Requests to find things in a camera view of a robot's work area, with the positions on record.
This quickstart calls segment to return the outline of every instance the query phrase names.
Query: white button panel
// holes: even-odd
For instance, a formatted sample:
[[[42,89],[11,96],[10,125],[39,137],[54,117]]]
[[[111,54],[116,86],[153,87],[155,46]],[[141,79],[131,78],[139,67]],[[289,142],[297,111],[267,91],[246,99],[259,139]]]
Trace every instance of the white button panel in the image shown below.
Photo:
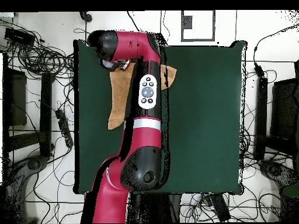
[[[141,78],[139,85],[139,106],[143,109],[151,109],[156,105],[156,99],[157,80],[152,75],[144,75]]]

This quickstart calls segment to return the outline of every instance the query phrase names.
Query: brown cloth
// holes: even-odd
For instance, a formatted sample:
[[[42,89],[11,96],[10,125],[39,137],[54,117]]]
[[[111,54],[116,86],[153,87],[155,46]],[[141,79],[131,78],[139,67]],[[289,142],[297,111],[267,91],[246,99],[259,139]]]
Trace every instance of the brown cloth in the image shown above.
[[[110,81],[112,86],[112,109],[108,120],[108,129],[113,130],[120,126],[124,121],[124,115],[126,112],[126,104],[128,98],[128,91],[130,88],[130,82],[132,78],[134,63],[130,64],[129,67],[122,71],[116,69],[110,72]],[[166,89],[165,76],[166,66],[161,65],[161,90]],[[175,79],[176,69],[167,66],[168,74],[168,87],[171,86]]]

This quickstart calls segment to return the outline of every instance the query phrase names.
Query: black cable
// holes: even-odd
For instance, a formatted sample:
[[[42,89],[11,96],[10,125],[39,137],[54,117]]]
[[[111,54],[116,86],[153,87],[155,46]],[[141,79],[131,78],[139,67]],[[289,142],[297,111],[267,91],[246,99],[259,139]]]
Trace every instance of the black cable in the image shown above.
[[[68,86],[68,93],[67,93],[67,95],[65,94],[65,88]],[[68,101],[72,106],[74,106],[74,104],[73,103],[71,103],[71,101],[70,101],[70,99],[69,99],[69,94],[73,91],[73,89],[74,88],[71,88],[71,84],[69,83],[69,84],[67,84],[65,87],[64,87],[64,90],[63,90],[63,93],[64,93],[64,96],[65,96],[65,98],[66,98],[66,101]]]
[[[134,26],[136,27],[137,31],[140,32],[139,28],[136,26],[135,21],[133,20],[132,16],[130,15],[130,13],[128,11],[127,11],[127,14],[130,17],[130,19],[132,20],[132,22],[133,22]]]
[[[199,200],[194,199],[195,195],[192,195],[192,199],[190,200],[190,203],[180,205],[180,207],[182,207],[182,206],[189,207],[188,211],[186,212],[186,215],[183,215],[182,211],[180,209],[180,215],[185,218],[185,223],[186,223],[187,220],[189,222],[191,217],[193,218],[195,223],[196,222],[208,222],[208,221],[214,222],[214,220],[218,219],[218,217],[217,217],[217,215],[215,214],[214,211],[206,209],[204,207],[205,200],[206,200],[206,197],[208,197],[208,195],[204,195],[204,194],[200,194],[200,195],[201,195],[201,198]],[[210,216],[205,211],[213,212],[214,215]],[[202,214],[205,214],[208,217],[208,219],[200,220],[200,217],[201,217]]]
[[[271,212],[274,213],[278,218],[280,218],[280,211],[277,209],[277,207],[274,207],[273,205],[270,206]]]
[[[57,176],[56,176],[56,174],[55,174],[54,161],[55,161],[55,160],[52,160],[52,162],[53,162],[53,173],[54,173],[55,178],[56,178],[56,180],[58,181],[58,183],[59,183],[59,184],[62,184],[63,186],[73,186],[74,184],[66,185],[66,184],[64,184],[64,183],[61,182],[61,179],[59,180],[59,179],[57,178]]]
[[[235,41],[237,40],[237,21],[238,21],[238,11],[236,10],[236,22],[235,22]]]
[[[85,21],[85,42],[87,43],[87,21]]]
[[[163,17],[163,26],[164,26],[164,28],[166,28],[166,29],[167,29],[167,31],[168,31],[168,37],[167,37],[167,41],[168,41],[168,39],[169,39],[169,37],[170,37],[171,33],[170,33],[170,31],[168,30],[168,28],[165,26],[165,24],[164,24],[165,15],[166,15],[166,11],[164,12],[164,17]]]
[[[255,202],[257,203],[257,200],[258,200],[258,199],[257,199],[256,195],[255,195],[250,189],[248,189],[248,187],[246,187],[246,186],[244,186],[244,187],[245,187],[248,191],[251,192],[251,194],[255,197]],[[259,216],[259,212],[258,212],[258,210],[256,210],[256,217],[252,218],[252,217],[250,217],[250,216],[248,215],[249,218],[242,218],[242,219],[248,219],[248,220],[255,221],[255,219],[257,219],[258,216]]]
[[[40,107],[36,104],[35,101],[26,102],[26,104],[29,104],[29,103],[34,103],[34,104],[36,105],[36,107],[37,107],[38,109],[40,109]]]
[[[255,52],[256,52],[256,50],[258,49],[258,45],[259,45],[259,43],[260,43],[262,40],[264,40],[264,39],[266,39],[266,38],[268,38],[268,37],[274,36],[274,35],[277,34],[277,33],[285,32],[285,31],[287,31],[288,29],[293,29],[293,28],[297,27],[298,25],[299,25],[299,23],[297,23],[297,24],[295,24],[295,25],[293,25],[293,26],[290,26],[290,27],[286,27],[286,28],[284,28],[284,29],[281,29],[281,30],[279,30],[279,31],[277,31],[277,32],[275,32],[275,33],[273,33],[273,34],[270,34],[270,35],[268,35],[268,36],[266,36],[266,37],[260,39],[259,42],[256,44],[255,49],[254,49],[254,52],[253,52],[253,61],[254,61],[255,65],[256,65],[256,61],[255,61]]]
[[[59,211],[59,205],[55,205],[55,208],[54,208],[54,215],[52,216],[52,218],[50,220],[48,220],[45,224],[48,224],[49,222],[51,222],[53,220],[53,218],[56,218],[56,215],[58,214],[58,211]]]
[[[32,202],[32,203],[44,203],[44,201],[30,201],[25,200],[25,202]],[[65,201],[48,201],[49,204],[84,204],[84,202],[65,202]]]
[[[65,85],[63,85],[57,78],[56,78],[56,81],[57,81],[62,87],[65,87]]]
[[[74,172],[75,173],[75,171],[66,171],[62,176],[61,176],[61,179],[58,181],[59,182],[59,184],[58,184],[58,188],[57,188],[57,202],[58,202],[58,192],[59,192],[59,186],[60,186],[60,184],[62,184],[62,185],[64,185],[64,186],[73,186],[74,184],[72,184],[72,185],[65,185],[65,184],[63,184],[62,182],[61,182],[61,180],[63,179],[63,177],[67,174],[67,173],[69,173],[69,172]],[[57,218],[56,218],[56,220],[57,220],[57,223],[59,223],[60,224],[60,221],[59,221],[59,214],[58,214],[58,211],[59,211],[59,203],[57,203],[57,207],[58,207],[58,210],[57,210]]]
[[[36,193],[36,191],[35,191],[35,188],[36,188],[36,184],[37,184],[38,180],[39,180],[39,173],[37,173],[37,178],[36,178],[35,184],[34,184],[34,186],[33,186],[34,194],[35,194],[35,196],[36,196],[38,199],[44,201],[44,202],[48,205],[48,207],[49,207],[49,209],[48,209],[47,213],[45,214],[43,220],[41,220],[41,222],[40,222],[40,224],[43,224],[43,221],[45,220],[46,216],[47,216],[47,215],[49,214],[49,212],[50,212],[51,205],[50,205],[46,200],[44,200],[43,198],[41,198],[40,196],[37,195],[37,193]]]
[[[253,114],[253,113],[251,113],[251,115],[252,115],[253,119],[252,119],[252,121],[251,121],[251,123],[250,123],[249,127],[247,128],[247,130],[249,130],[249,129],[250,129],[250,127],[251,127],[251,125],[252,125],[253,121],[255,120],[255,116],[254,116],[254,114]]]
[[[243,180],[247,180],[247,179],[249,179],[249,178],[252,178],[255,174],[256,174],[256,169],[255,169],[255,173],[254,173],[253,175],[251,175],[251,176],[249,176],[249,177],[247,177],[247,178],[243,178]]]
[[[160,33],[162,34],[162,11],[160,11]]]
[[[66,56],[65,53],[59,48],[45,47],[40,41],[41,36],[40,34],[38,34],[38,32],[28,31],[22,27],[19,28],[21,28],[26,33],[31,33],[36,38],[33,47],[25,47],[19,45],[19,51],[17,52],[21,66],[24,69],[27,69],[30,76],[32,76],[30,72],[38,75],[41,75],[43,72],[51,72],[58,78],[61,78],[58,75],[72,74],[73,59],[70,59],[72,57],[71,55]]]
[[[236,218],[236,217],[234,217],[234,216],[231,216],[232,217],[232,219],[235,219],[235,220],[237,220],[236,222],[245,222],[244,220],[241,220],[241,219],[239,219],[239,218]]]
[[[74,29],[73,32],[74,33],[88,33],[88,34],[90,34],[90,32],[87,32],[86,30],[83,30],[83,29]]]
[[[64,215],[64,216],[61,218],[59,224],[61,224],[62,220],[63,220],[66,216],[77,215],[77,214],[80,214],[81,212],[83,212],[83,211],[79,211],[79,212],[76,212],[76,213],[69,213],[69,214]]]
[[[260,216],[262,217],[262,219],[263,219],[264,222],[267,222],[267,221],[266,221],[266,219],[263,217],[263,213],[262,213],[262,209],[261,209],[261,203],[260,203],[260,200],[261,200],[264,196],[267,196],[267,195],[271,195],[271,196],[273,196],[273,197],[276,197],[276,198],[280,201],[280,198],[279,198],[277,195],[273,194],[273,193],[265,193],[265,194],[263,194],[263,195],[261,195],[261,196],[259,197],[259,199],[258,199],[259,212],[260,212]]]
[[[271,81],[271,82],[268,82],[268,84],[275,82],[276,79],[277,79],[277,72],[274,69],[267,69],[266,71],[264,71],[264,73],[266,73],[266,78],[268,78],[268,72],[270,72],[270,71],[272,71],[272,72],[275,73],[275,79],[273,81]],[[256,72],[248,72],[248,71],[246,71],[246,78],[247,79],[249,79],[249,78],[251,78],[251,77],[253,77],[255,75],[256,75]]]
[[[27,156],[27,158],[28,158],[34,151],[38,150],[39,148],[40,148],[40,147],[38,147],[38,148],[36,148],[35,150],[31,151],[31,152],[29,153],[29,155]]]
[[[54,159],[54,160],[58,160],[58,159],[60,159],[60,158],[63,158],[64,156],[66,156],[67,154],[69,154],[69,152],[71,151],[71,149],[69,149],[64,155],[62,155],[62,156],[60,156],[60,157],[58,157],[58,158],[56,158],[56,159]],[[40,186],[47,178],[49,178],[50,176],[51,176],[51,174],[53,173],[53,171],[40,183],[40,184],[38,184],[38,186]],[[27,198],[28,197],[28,195],[29,194],[31,194],[33,192],[33,190],[31,191],[31,192],[29,192],[26,196],[25,196],[25,198]]]

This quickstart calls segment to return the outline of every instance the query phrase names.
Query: dark green tabletop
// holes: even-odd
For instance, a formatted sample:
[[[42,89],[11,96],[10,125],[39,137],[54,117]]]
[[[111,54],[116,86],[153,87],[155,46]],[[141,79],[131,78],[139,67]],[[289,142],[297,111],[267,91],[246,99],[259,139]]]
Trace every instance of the dark green tabletop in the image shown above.
[[[99,165],[117,154],[123,126],[107,129],[112,107],[109,73],[94,50],[79,48],[79,193],[91,189]],[[240,193],[239,126],[244,42],[229,47],[165,47],[177,69],[169,88],[170,174],[158,191]],[[162,102],[162,128],[166,104]]]

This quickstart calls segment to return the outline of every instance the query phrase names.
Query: tangled wires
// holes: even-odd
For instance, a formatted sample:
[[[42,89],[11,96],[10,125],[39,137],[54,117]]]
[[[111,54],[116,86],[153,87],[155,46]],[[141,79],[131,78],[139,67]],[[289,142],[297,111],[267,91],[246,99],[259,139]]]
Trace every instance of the tangled wires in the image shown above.
[[[207,211],[212,212],[213,216],[210,216]],[[205,215],[207,219],[200,219],[202,215]],[[213,203],[211,202],[210,196],[208,194],[201,193],[192,194],[191,200],[188,204],[180,205],[180,216],[185,219],[185,223],[207,221],[214,222],[214,220],[217,219],[216,214],[213,210]]]
[[[0,20],[0,25],[5,27],[12,25],[16,30],[31,34],[35,37],[32,47],[11,41],[7,43],[7,46],[1,45],[1,48],[4,49],[5,52],[12,53],[9,64],[13,62],[13,58],[16,54],[21,66],[14,66],[27,70],[30,76],[32,76],[31,73],[36,75],[52,73],[56,78],[72,76],[74,69],[73,54],[66,55],[65,52],[59,48],[44,46],[44,40],[36,31],[28,31],[23,27],[4,20]]]

